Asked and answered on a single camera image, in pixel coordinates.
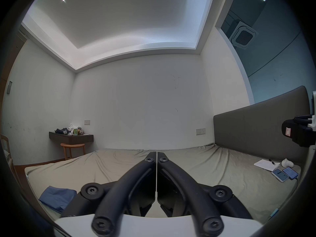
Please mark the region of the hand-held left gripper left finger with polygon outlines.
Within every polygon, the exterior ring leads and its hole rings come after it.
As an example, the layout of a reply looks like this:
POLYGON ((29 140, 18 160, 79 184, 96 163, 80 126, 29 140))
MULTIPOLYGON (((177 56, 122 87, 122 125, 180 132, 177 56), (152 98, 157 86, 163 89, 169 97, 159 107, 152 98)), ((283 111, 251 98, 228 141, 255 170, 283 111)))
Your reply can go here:
POLYGON ((156 167, 150 152, 118 181, 83 185, 61 214, 67 233, 118 236, 123 215, 145 217, 156 199, 156 167))

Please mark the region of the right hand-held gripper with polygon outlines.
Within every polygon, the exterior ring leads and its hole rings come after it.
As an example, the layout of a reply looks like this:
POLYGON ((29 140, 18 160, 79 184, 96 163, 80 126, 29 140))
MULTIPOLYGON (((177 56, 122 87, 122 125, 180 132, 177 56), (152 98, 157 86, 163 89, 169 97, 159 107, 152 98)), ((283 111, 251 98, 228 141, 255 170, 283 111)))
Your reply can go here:
POLYGON ((295 116, 282 123, 282 134, 300 147, 308 148, 316 141, 316 91, 312 95, 312 115, 295 116))

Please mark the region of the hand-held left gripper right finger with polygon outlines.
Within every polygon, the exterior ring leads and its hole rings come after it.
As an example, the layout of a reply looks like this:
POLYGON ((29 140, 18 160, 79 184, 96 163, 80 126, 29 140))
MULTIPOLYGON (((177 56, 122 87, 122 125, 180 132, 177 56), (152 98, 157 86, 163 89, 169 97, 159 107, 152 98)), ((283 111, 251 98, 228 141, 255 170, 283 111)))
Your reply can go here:
POLYGON ((222 215, 252 220, 229 187, 197 183, 163 152, 157 153, 157 200, 167 217, 191 215, 201 237, 216 237, 223 232, 222 215))

